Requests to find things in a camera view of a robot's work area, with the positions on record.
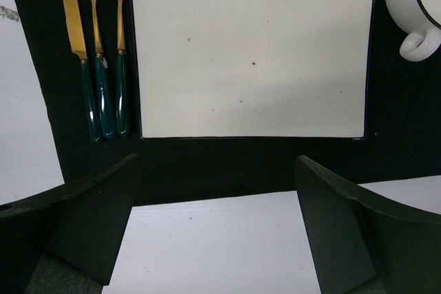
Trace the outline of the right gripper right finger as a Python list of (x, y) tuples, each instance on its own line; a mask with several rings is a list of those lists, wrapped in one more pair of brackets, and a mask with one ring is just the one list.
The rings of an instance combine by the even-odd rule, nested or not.
[(374, 193), (306, 156), (294, 181), (322, 293), (439, 293), (440, 215)]

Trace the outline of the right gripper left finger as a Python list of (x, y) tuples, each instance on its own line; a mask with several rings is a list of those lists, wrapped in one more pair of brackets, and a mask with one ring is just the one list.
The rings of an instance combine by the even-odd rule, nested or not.
[(101, 293), (140, 181), (131, 154), (92, 178), (1, 205), (1, 292)]

